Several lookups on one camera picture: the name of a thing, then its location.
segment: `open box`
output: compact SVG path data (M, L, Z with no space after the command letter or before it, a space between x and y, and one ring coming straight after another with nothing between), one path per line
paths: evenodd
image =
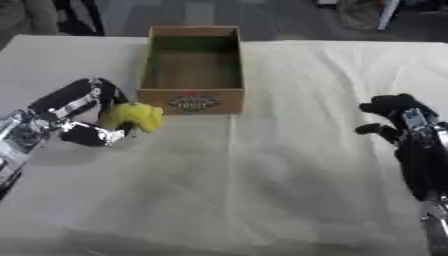
M237 27L153 27L139 101L166 114L240 113L244 85Z

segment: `robotic hand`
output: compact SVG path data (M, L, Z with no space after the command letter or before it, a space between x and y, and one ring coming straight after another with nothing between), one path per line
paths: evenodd
M422 201L421 221L432 255L448 255L448 123L411 95L373 97L361 111L387 118L395 128L366 124L358 134L378 134L397 146L403 179Z
M100 106L99 125L73 118ZM0 199L22 174L32 153L54 132L63 141L89 147L110 146L135 127L152 132L163 111L131 104L121 90L102 78L81 79L0 118Z

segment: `yellow object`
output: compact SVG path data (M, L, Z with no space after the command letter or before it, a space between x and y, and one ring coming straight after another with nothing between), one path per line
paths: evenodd
M163 109L146 104L120 104L112 108L100 119L100 126L115 130L124 122L132 122L146 133L153 132L162 124Z

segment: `printed logo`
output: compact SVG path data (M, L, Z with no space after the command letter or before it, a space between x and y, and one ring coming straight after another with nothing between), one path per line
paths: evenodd
M215 97L187 95L176 97L168 104L186 112L199 112L219 103Z

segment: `table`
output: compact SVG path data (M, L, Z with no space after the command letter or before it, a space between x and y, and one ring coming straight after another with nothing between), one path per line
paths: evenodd
M0 53L8 113L70 81L131 94L145 38L19 36ZM357 104L407 92L447 119L436 43L243 43L239 116L172 116L111 149L50 141L0 204L14 255L427 255L393 147Z

